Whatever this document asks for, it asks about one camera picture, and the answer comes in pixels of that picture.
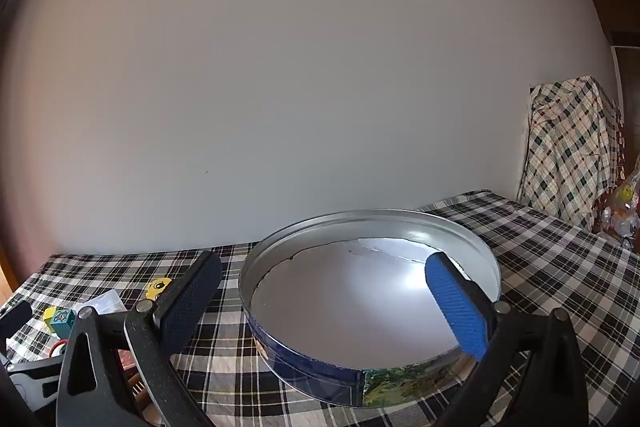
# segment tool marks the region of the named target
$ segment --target white wall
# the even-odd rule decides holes
[[[529,86],[584,74],[615,94],[590,0],[22,0],[4,176],[70,252],[513,196]]]

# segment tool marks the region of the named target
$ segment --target yellow toy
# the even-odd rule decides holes
[[[631,198],[634,197],[634,190],[631,188],[630,185],[622,185],[622,187],[620,187],[620,198],[625,201],[625,203],[627,201],[631,201]]]
[[[57,306],[49,306],[46,310],[44,310],[44,313],[42,314],[42,321],[47,326],[47,331],[49,331],[49,333],[51,333],[52,335],[55,335],[56,332],[51,328],[50,322],[53,318],[53,314],[56,312],[56,309],[58,309]]]
[[[155,301],[158,299],[158,296],[164,291],[164,289],[169,286],[171,279],[169,277],[161,277],[159,279],[153,279],[149,284],[146,285],[146,295],[147,299],[151,299]]]

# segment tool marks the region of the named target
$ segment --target smiley face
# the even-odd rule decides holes
[[[159,295],[165,290],[171,279],[169,277],[161,277],[160,279],[153,279],[149,284],[146,285],[146,294],[145,297],[147,299],[151,299],[155,301],[158,299]]]

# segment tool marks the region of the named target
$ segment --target blue tin side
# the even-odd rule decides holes
[[[312,359],[268,335],[249,314],[258,352],[270,369],[291,387],[311,397],[348,407],[362,406],[364,372]]]

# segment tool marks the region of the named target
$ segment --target metal screw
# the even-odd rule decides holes
[[[554,310],[554,315],[556,316],[556,319],[558,319],[559,321],[569,320],[569,314],[566,312],[566,310],[562,308],[556,308]]]
[[[154,307],[154,302],[150,299],[143,299],[136,304],[136,311],[140,313],[146,313]]]
[[[497,302],[494,302],[494,310],[496,313],[500,315],[506,315],[511,311],[511,306],[508,302],[497,301]]]
[[[79,313],[78,313],[78,318],[79,319],[88,319],[89,317],[91,317],[91,314],[94,312],[94,309],[91,308],[91,306],[85,306],[84,308],[82,308]]]

